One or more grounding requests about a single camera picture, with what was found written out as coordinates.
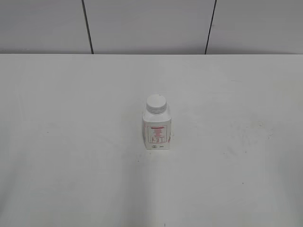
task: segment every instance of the white table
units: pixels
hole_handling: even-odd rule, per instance
[[[1,227],[303,226],[303,55],[0,55],[0,107]]]

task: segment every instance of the product label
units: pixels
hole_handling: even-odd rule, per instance
[[[166,122],[143,121],[143,138],[147,149],[169,149],[171,120]]]
[[[147,126],[149,143],[165,143],[167,141],[167,125]]]

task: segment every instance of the panel seam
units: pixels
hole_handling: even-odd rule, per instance
[[[206,42],[206,47],[205,47],[204,54],[206,54],[207,48],[208,48],[208,42],[209,42],[210,32],[212,31],[213,20],[214,20],[214,11],[216,9],[216,5],[217,5],[217,0],[214,0],[214,9],[213,9],[213,14],[212,14],[212,20],[211,20],[210,26],[209,26],[209,31],[208,31],[207,42]]]
[[[90,36],[90,31],[89,31],[89,21],[87,20],[87,14],[86,14],[84,0],[81,0],[81,2],[82,2],[83,14],[84,14],[84,18],[85,18],[85,25],[86,25],[87,35],[89,36],[90,53],[94,54],[93,43],[91,41],[91,36]]]

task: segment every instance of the white screw cap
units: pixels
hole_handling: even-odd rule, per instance
[[[146,109],[152,114],[161,114],[167,108],[166,99],[161,95],[152,95],[147,98]]]

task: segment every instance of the white plastic bottle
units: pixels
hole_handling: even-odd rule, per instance
[[[143,112],[143,139],[147,149],[169,149],[170,109],[165,97],[149,96]]]

